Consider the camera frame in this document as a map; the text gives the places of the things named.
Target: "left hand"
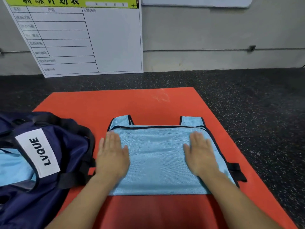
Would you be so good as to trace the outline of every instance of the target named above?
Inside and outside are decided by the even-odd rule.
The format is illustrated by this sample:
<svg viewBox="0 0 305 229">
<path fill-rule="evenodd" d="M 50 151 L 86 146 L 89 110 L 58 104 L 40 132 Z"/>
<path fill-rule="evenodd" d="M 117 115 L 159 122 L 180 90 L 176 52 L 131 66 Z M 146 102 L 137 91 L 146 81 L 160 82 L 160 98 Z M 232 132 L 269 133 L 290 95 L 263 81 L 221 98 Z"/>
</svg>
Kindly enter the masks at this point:
<svg viewBox="0 0 305 229">
<path fill-rule="evenodd" d="M 127 145 L 122 149 L 120 136 L 107 132 L 106 139 L 101 138 L 96 158 L 96 177 L 107 177 L 118 182 L 125 177 L 129 169 L 129 151 Z"/>
</svg>

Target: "forearm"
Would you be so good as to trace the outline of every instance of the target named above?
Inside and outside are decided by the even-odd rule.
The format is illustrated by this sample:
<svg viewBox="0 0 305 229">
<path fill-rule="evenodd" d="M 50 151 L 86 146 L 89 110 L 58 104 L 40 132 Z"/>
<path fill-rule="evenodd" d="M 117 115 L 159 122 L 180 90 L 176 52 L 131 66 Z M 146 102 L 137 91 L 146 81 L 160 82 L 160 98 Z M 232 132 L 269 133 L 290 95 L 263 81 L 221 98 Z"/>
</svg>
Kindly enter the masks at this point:
<svg viewBox="0 0 305 229">
<path fill-rule="evenodd" d="M 280 229 L 229 178 L 219 172 L 201 176 L 218 202 L 230 229 Z"/>
<path fill-rule="evenodd" d="M 46 229 L 91 229 L 116 182 L 94 176 L 67 208 Z"/>
</svg>

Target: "yellow header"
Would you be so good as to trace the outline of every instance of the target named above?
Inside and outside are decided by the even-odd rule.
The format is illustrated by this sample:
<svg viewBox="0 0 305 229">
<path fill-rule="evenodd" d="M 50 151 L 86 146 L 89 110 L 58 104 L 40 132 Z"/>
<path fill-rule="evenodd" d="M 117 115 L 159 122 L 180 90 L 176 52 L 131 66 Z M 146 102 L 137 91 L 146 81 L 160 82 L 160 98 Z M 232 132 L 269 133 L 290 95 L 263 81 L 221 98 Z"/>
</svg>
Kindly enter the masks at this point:
<svg viewBox="0 0 305 229">
<path fill-rule="evenodd" d="M 125 7 L 138 8 L 139 0 L 6 0 L 12 6 L 51 6 L 51 7 Z"/>
</svg>

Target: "light blue vest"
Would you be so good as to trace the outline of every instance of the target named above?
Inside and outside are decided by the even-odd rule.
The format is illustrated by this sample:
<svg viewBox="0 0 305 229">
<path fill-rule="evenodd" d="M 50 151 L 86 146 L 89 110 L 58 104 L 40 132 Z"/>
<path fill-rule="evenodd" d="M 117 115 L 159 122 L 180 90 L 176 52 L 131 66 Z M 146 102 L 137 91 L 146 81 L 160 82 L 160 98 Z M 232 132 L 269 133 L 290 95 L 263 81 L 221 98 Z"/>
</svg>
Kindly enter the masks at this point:
<svg viewBox="0 0 305 229">
<path fill-rule="evenodd" d="M 183 144 L 197 131 L 212 142 L 219 170 L 236 184 L 214 137 L 201 117 L 181 117 L 176 126 L 134 125 L 130 115 L 114 118 L 108 128 L 127 145 L 130 167 L 125 178 L 110 195 L 209 194 L 185 163 Z"/>
</svg>

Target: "hand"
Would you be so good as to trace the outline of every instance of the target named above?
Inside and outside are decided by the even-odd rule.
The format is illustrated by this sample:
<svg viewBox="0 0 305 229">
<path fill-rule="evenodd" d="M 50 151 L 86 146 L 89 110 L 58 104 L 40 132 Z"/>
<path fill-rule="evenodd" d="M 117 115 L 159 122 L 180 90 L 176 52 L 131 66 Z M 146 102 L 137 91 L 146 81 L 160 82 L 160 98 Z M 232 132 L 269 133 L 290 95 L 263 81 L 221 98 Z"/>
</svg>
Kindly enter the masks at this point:
<svg viewBox="0 0 305 229">
<path fill-rule="evenodd" d="M 95 176 L 111 178 L 117 183 L 126 176 L 129 165 L 127 145 L 122 149 L 120 136 L 114 132 L 107 132 L 105 141 L 101 138 L 99 142 Z"/>
<path fill-rule="evenodd" d="M 211 141 L 198 132 L 190 134 L 191 147 L 183 145 L 185 161 L 190 171 L 202 179 L 211 173 L 219 173 Z"/>
</svg>

